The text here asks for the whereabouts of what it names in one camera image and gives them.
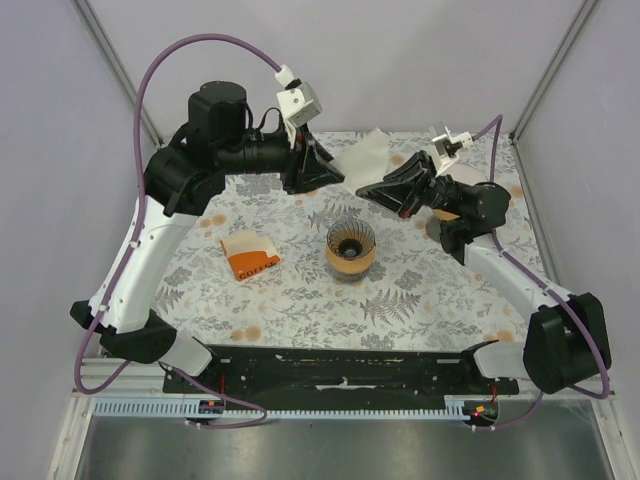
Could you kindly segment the grey glass carafe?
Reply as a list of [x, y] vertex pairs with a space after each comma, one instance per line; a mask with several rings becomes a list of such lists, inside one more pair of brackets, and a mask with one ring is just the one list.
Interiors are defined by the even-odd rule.
[[425, 226], [425, 237], [434, 242], [440, 243], [441, 242], [440, 235], [441, 235], [440, 220], [437, 217], [429, 219]]

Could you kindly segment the grey ribbed glass dripper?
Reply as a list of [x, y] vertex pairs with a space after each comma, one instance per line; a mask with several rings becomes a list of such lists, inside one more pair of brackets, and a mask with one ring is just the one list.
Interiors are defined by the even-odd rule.
[[356, 260], [370, 254], [376, 246], [372, 227], [359, 219], [342, 219], [327, 232], [327, 246], [331, 253], [345, 260]]

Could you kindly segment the orange coffee filter box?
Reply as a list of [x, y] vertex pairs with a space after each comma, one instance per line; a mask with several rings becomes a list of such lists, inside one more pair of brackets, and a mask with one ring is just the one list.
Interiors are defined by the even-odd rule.
[[281, 262], [272, 240], [253, 230], [232, 233], [220, 240], [237, 281], [245, 281]]

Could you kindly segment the wooden ring dripper holder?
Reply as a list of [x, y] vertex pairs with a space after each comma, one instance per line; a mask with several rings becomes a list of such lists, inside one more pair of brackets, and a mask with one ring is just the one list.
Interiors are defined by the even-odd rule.
[[452, 221], [459, 218], [457, 214], [450, 213], [441, 209], [434, 209], [433, 214], [441, 222]]

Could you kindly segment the white paper coffee filter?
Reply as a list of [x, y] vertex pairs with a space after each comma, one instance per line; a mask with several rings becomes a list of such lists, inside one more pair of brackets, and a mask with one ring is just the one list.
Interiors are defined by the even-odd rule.
[[488, 182], [488, 178], [482, 171], [462, 164], [453, 165], [448, 174], [457, 182], [467, 185], [476, 185], [479, 183]]

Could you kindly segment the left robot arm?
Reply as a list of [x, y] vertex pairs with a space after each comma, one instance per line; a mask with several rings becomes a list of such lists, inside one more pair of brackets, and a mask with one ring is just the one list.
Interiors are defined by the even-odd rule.
[[147, 164], [145, 197], [103, 286], [71, 307], [71, 317], [83, 328], [94, 326], [113, 356], [168, 364], [184, 371], [198, 392], [219, 384], [212, 353], [162, 320], [151, 303], [175, 250], [211, 199], [224, 191], [227, 177], [277, 173], [288, 194], [343, 181], [307, 126], [321, 112], [312, 87], [292, 80], [277, 101], [278, 128], [261, 133], [251, 126], [242, 86], [208, 82], [189, 97], [187, 122]]

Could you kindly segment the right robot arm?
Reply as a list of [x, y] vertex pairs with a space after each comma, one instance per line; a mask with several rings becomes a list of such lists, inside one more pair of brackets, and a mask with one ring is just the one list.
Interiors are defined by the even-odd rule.
[[546, 394], [565, 388], [582, 392], [582, 381], [599, 376], [597, 395], [608, 396], [611, 352], [603, 306], [591, 293], [577, 295], [536, 275], [500, 243], [496, 230], [505, 224], [511, 201], [505, 188], [439, 176], [420, 151], [356, 194], [403, 219], [423, 207], [453, 214], [440, 224], [442, 249], [488, 280], [526, 320], [523, 342], [490, 341], [472, 348], [474, 359], [457, 371], [465, 391], [481, 393], [494, 378], [513, 378], [529, 380]]

